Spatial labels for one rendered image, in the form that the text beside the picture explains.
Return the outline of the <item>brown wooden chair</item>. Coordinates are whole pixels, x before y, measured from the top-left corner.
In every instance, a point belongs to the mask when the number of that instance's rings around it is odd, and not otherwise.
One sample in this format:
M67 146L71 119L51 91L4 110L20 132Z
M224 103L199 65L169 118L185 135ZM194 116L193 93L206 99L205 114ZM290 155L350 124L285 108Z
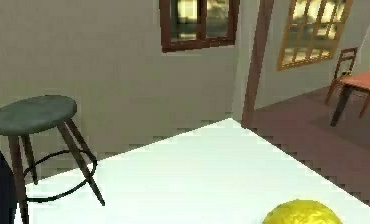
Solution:
M329 104L329 100L335 88L339 85L340 81L351 75L354 64L355 64L357 52L358 52L357 47L343 49L340 52L338 62L336 65L336 69L333 75L333 79L332 79L332 82L330 84L328 93L324 101L326 105Z

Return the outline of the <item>yellow ball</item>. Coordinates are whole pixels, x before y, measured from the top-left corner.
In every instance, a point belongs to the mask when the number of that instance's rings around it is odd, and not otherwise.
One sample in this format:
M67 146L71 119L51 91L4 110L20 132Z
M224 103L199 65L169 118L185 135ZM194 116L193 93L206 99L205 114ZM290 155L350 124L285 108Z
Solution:
M296 199L276 206L262 224L343 224L343 221L319 201Z

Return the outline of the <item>orange wooden table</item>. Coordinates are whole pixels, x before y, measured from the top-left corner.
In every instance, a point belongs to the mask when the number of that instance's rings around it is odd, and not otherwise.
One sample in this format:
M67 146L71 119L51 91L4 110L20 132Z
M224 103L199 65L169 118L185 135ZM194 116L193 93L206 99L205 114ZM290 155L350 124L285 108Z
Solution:
M346 76L345 78L340 79L339 83L342 85L342 91L337 103L337 107L331 119L330 125L332 127L337 125L353 91L359 91L367 94L359 117L364 115L367 107L370 104L370 71L358 75Z

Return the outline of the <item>black furniture edge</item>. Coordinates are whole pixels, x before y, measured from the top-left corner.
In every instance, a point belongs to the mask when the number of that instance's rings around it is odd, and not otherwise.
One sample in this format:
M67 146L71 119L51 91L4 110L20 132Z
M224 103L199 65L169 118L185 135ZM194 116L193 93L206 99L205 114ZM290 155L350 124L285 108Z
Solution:
M16 209L13 172L0 151L0 224L14 224Z

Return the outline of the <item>dark brown framed window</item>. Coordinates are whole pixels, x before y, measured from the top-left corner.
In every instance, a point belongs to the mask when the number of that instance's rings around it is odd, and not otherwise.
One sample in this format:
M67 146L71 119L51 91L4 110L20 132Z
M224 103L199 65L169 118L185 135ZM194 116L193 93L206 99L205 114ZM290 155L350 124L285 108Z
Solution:
M159 0L163 53L234 45L240 0Z

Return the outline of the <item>light wood framed window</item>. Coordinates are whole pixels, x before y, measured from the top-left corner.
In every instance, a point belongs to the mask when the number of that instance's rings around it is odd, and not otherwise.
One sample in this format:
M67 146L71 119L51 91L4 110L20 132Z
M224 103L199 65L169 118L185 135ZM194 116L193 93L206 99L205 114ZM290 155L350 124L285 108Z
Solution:
M291 0L277 69L333 58L353 0Z

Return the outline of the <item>dark green round stool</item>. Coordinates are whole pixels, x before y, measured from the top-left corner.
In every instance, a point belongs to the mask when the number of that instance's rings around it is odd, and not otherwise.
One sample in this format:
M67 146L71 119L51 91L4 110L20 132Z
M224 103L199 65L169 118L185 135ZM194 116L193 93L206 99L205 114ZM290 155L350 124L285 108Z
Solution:
M102 206L105 200L94 181L98 161L73 121L77 113L76 101L63 95L35 96L13 102L0 108L0 135L9 143L17 201L23 224L29 223L28 202L45 203L61 199L89 184ZM30 136L57 128L67 150L49 154L35 161ZM25 176L31 173L33 183L38 184L36 166L61 154L70 153L84 180L72 189L45 198L32 198L26 194Z

